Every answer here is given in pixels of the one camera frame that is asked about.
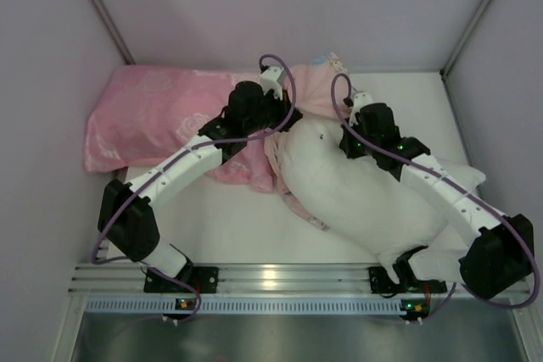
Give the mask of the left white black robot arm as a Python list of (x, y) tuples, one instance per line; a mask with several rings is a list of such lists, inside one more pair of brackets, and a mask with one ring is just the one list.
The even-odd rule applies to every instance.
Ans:
[(137, 178), (113, 180), (105, 187), (98, 218), (100, 240), (113, 243), (123, 259), (145, 265), (165, 280), (187, 283), (193, 263), (160, 235), (156, 209), (250, 142), (287, 131), (302, 116), (297, 96), (294, 86), (239, 82), (219, 115), (180, 150)]

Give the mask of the purple princess print pillowcase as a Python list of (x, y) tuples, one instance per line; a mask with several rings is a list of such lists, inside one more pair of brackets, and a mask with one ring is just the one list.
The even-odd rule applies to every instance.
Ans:
[[(296, 65), (291, 69), (296, 85), (296, 107), (304, 115), (313, 114), (338, 121), (333, 109), (331, 85), (334, 76), (347, 73), (336, 53), (325, 53), (309, 64)], [(286, 132), (278, 132), (264, 141), (264, 151), (271, 166), (277, 192), (286, 206), (302, 220), (321, 231), (329, 226), (311, 215), (285, 184), (281, 175), (280, 157), (287, 141)]]

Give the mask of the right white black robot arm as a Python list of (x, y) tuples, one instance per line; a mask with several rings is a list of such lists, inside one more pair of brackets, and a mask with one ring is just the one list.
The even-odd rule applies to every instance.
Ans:
[(345, 99), (351, 112), (342, 123), (340, 148), (350, 159), (372, 157), (380, 170), (441, 213), (467, 245), (465, 252), (433, 251), (423, 244), (403, 253), (394, 264), (401, 281), (456, 282), (490, 300), (527, 276), (537, 277), (531, 222), (522, 214), (503, 214), (475, 197), (422, 142), (401, 136), (387, 104), (369, 103), (364, 97)]

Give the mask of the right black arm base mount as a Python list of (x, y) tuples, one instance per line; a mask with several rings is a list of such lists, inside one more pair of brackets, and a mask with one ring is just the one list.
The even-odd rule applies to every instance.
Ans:
[(401, 270), (399, 283), (394, 283), (382, 266), (373, 266), (368, 270), (370, 288), (373, 294), (392, 298), (398, 294), (420, 292), (420, 283), (409, 270)]

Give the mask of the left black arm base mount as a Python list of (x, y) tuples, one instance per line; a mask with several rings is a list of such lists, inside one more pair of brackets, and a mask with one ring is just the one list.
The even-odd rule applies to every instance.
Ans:
[[(177, 278), (187, 286), (202, 294), (214, 294), (219, 281), (219, 269), (214, 266), (193, 266)], [(165, 279), (151, 270), (145, 271), (143, 291), (146, 293), (189, 293), (172, 279)]]

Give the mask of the white pillow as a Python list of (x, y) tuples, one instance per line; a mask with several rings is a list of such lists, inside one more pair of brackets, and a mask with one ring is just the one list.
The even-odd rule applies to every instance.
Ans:
[(368, 157), (347, 159), (338, 122), (305, 117), (266, 153), (285, 204), (314, 227), (359, 245), (398, 278), (392, 265), (420, 246), (464, 249), (443, 212), (379, 169)]

